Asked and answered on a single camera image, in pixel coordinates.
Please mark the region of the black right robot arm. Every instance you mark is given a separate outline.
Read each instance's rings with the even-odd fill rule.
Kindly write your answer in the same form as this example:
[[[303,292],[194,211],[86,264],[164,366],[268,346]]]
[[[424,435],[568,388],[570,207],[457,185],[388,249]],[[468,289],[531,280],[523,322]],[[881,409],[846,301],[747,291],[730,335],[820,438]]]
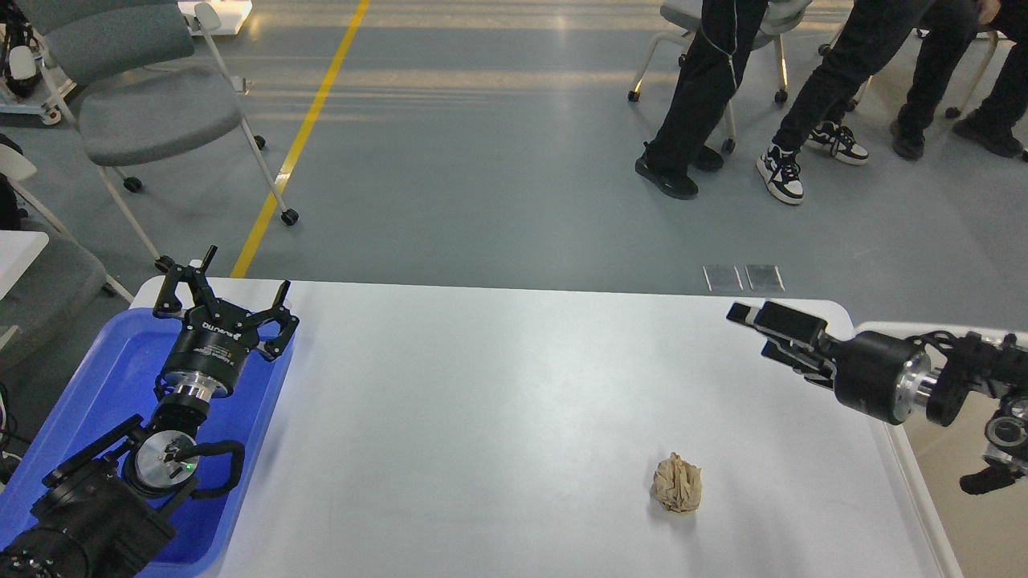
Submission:
[[[1027,352],[1016,334],[995,340],[944,329],[910,336],[867,330],[844,340],[827,332],[825,319],[777,301],[737,301],[726,318],[765,338],[764,358],[882,423],[902,425],[921,413],[948,427],[970,395],[992,400],[995,409],[981,427],[985,465],[963,475],[961,489],[981,496],[1026,477]]]

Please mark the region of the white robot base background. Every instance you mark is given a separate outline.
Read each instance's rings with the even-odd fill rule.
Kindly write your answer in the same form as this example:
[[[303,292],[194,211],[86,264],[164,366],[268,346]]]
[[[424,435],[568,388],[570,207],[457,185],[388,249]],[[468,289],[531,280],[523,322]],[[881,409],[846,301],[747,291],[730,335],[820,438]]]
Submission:
[[[1,6],[1,112],[33,115],[52,127],[65,120],[77,125],[67,106],[75,82],[58,70],[42,38],[14,1]]]

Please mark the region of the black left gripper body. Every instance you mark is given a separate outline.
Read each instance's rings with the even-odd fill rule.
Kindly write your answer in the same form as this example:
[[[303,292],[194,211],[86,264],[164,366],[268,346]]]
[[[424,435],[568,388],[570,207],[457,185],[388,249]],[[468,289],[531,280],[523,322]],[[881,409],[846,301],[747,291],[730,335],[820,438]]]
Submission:
[[[254,322],[251,314],[224,299],[185,312],[182,332],[159,372],[158,398],[194,377],[208,384],[209,399],[234,394],[247,356],[259,341],[260,322]]]

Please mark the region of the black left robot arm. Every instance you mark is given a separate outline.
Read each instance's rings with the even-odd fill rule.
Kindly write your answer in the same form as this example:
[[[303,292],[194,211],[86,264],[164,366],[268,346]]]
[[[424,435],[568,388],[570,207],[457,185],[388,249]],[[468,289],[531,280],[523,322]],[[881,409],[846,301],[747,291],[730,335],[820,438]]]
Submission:
[[[154,308],[100,332],[2,494],[4,577],[183,577],[226,545],[299,318],[162,257]]]

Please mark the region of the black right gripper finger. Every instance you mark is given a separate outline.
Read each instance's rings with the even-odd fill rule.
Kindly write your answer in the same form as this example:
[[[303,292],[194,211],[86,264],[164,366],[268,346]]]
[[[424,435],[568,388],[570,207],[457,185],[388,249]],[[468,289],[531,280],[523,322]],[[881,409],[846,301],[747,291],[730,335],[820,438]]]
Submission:
[[[763,306],[749,306],[736,301],[726,315],[727,321],[749,327],[778,344],[796,344],[816,348],[827,335],[827,320],[808,312],[765,301]]]
[[[781,338],[767,338],[761,349],[761,355],[790,366],[793,372],[808,383],[834,391],[836,388],[834,347],[836,340],[833,337],[818,338],[812,348],[804,348],[804,344]]]

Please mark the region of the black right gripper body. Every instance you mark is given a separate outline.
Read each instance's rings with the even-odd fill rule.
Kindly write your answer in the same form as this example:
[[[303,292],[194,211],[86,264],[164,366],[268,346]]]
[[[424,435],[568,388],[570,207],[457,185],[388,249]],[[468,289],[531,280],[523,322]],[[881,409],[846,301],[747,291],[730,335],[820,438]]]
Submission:
[[[830,390],[848,409],[890,425],[928,409],[937,370],[923,345],[860,332],[850,340],[823,336],[818,346],[827,358]]]

